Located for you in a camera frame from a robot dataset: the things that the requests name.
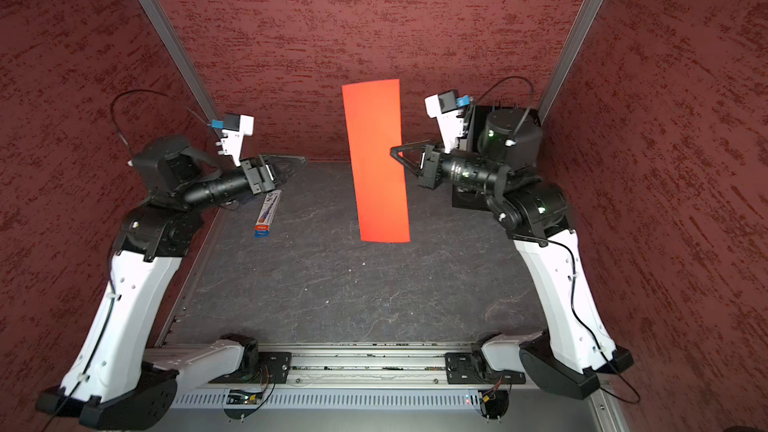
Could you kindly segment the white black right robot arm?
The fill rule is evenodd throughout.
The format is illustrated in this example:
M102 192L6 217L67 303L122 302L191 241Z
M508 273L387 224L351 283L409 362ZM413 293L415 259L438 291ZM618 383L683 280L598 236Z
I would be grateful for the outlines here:
M450 184L482 198L532 277L545 329L478 344L478 377L522 373L545 392L585 399L600 390L600 375L619 376L634 359L600 317L564 192L537 171L541 121L530 108L493 109L473 119L466 134L476 140L474 147L424 141L395 146L390 155L423 188Z

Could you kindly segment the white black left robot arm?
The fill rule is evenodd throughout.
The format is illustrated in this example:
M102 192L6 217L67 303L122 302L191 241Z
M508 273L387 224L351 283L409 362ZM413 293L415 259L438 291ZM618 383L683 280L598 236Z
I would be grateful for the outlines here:
M213 344L149 362L145 347L171 279L204 220L203 211L275 191L307 163L303 156L259 155L224 170L181 135L147 145L132 159L149 195L125 215L107 258L107 282L88 336L60 385L35 408L85 427L138 431L155 425L173 400L213 379L243 373L276 379L258 343L228 334Z

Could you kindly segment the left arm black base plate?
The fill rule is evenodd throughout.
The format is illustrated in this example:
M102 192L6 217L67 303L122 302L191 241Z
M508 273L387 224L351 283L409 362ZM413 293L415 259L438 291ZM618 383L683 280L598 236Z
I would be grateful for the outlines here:
M211 380L210 384L286 384L292 358L293 355L288 351L259 352L254 369L241 366L232 373Z

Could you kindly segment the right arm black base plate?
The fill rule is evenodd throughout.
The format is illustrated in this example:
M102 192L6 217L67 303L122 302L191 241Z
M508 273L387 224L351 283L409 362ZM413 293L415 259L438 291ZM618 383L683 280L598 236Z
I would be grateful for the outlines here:
M447 382L451 385L487 384L522 385L526 383L524 373L516 371L495 371L477 352L449 352L444 355Z

